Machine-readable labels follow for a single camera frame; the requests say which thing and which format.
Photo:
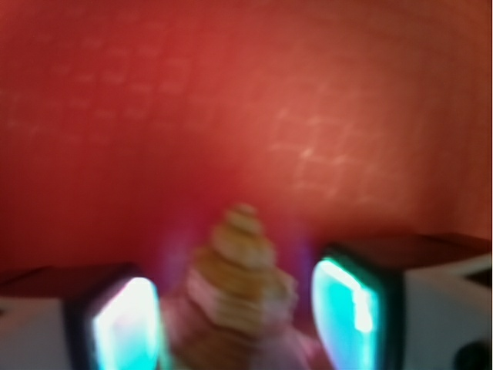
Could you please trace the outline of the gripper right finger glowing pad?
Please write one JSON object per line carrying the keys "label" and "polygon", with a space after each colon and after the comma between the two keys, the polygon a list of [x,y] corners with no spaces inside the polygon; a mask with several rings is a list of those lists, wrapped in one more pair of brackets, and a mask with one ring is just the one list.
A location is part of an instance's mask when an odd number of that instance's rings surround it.
{"label": "gripper right finger glowing pad", "polygon": [[335,369],[490,369],[489,240],[463,234],[330,242],[311,283]]}

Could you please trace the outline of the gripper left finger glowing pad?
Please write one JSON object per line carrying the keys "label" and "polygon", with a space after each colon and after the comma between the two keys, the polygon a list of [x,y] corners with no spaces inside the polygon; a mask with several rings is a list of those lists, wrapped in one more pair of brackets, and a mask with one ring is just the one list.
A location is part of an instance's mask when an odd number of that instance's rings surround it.
{"label": "gripper left finger glowing pad", "polygon": [[154,283],[132,264],[1,273],[3,369],[160,369]]}

